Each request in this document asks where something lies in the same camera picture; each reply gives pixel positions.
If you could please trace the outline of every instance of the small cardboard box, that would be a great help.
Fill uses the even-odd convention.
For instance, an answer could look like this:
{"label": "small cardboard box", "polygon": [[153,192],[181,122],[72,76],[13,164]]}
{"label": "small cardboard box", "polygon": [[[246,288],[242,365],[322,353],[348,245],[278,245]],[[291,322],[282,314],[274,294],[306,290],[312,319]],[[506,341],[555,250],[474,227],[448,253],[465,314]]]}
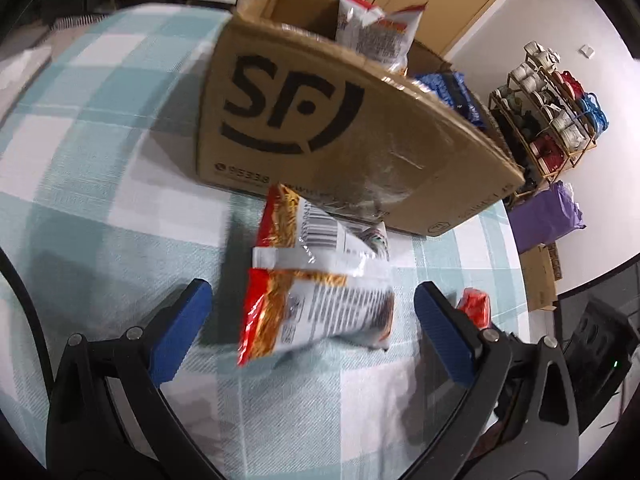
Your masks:
{"label": "small cardboard box", "polygon": [[[491,133],[335,43],[337,13],[338,0],[240,5],[202,93],[202,180],[262,195],[282,182],[330,212],[430,236],[521,185]],[[448,67],[414,44],[410,72]]]}
{"label": "small cardboard box", "polygon": [[524,288],[527,293],[529,311],[543,309],[554,310],[553,302],[556,295],[556,280],[551,266],[549,249],[544,245],[533,247],[520,255],[520,267],[524,278]]}

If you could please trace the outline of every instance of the red snack bag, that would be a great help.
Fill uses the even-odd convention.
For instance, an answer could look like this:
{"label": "red snack bag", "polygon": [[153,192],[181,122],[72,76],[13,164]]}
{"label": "red snack bag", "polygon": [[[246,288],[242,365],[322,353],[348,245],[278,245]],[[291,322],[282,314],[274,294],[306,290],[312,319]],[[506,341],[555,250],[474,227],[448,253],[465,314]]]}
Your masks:
{"label": "red snack bag", "polygon": [[239,365],[333,336],[388,348],[394,293],[385,226],[361,236],[292,189],[271,187],[249,270]]}
{"label": "red snack bag", "polygon": [[425,6],[385,14],[365,0],[340,0],[335,41],[382,63],[390,72],[404,73]]}
{"label": "red snack bag", "polygon": [[466,288],[462,292],[462,298],[458,302],[458,308],[462,310],[474,325],[480,330],[491,325],[491,302],[489,295],[477,288]]}

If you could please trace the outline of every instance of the nutrition label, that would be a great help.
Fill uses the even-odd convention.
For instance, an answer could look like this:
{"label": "nutrition label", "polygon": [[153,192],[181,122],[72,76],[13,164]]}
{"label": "nutrition label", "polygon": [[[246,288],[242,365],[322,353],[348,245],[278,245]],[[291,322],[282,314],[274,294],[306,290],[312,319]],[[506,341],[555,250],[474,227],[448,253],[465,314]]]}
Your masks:
{"label": "nutrition label", "polygon": [[384,327],[392,312],[387,304],[393,294],[390,287],[376,286],[375,280],[353,281],[346,286],[295,281],[287,295],[285,319],[274,350]]}
{"label": "nutrition label", "polygon": [[402,34],[378,23],[360,30],[357,51],[383,64],[391,64],[402,49]]}

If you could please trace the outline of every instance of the plaid tablecloth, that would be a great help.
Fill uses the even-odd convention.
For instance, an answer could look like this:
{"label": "plaid tablecloth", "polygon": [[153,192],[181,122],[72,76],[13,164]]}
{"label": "plaid tablecloth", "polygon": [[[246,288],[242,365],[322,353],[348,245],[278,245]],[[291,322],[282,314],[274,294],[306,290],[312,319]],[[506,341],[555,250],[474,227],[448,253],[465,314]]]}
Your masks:
{"label": "plaid tablecloth", "polygon": [[[204,186],[193,168],[202,76],[228,17],[126,10],[46,68],[0,130],[0,245],[31,292],[54,370],[71,333],[119,336],[192,278],[211,282],[213,314],[162,389],[231,478],[395,479],[460,397],[420,333],[416,285],[433,280],[453,303],[465,286],[481,288],[494,322],[529,337],[506,213],[496,203],[439,238],[390,235],[388,352],[331,340],[238,369],[263,201]],[[44,462],[48,403],[31,333],[4,281],[0,408]]]}

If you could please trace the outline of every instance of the blue gripper pad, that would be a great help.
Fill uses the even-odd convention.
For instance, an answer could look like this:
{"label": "blue gripper pad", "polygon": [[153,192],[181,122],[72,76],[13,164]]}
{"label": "blue gripper pad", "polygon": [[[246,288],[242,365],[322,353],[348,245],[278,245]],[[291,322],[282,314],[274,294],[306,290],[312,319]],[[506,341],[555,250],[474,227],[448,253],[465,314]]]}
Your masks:
{"label": "blue gripper pad", "polygon": [[204,280],[193,280],[178,301],[169,307],[178,312],[149,353],[149,376],[156,388],[174,378],[211,312],[211,302],[211,285]]}
{"label": "blue gripper pad", "polygon": [[424,284],[418,285],[414,294],[414,310],[422,330],[429,336],[449,377],[455,383],[470,388],[476,375],[472,351],[443,313],[443,308],[453,310],[448,301],[439,305]]}

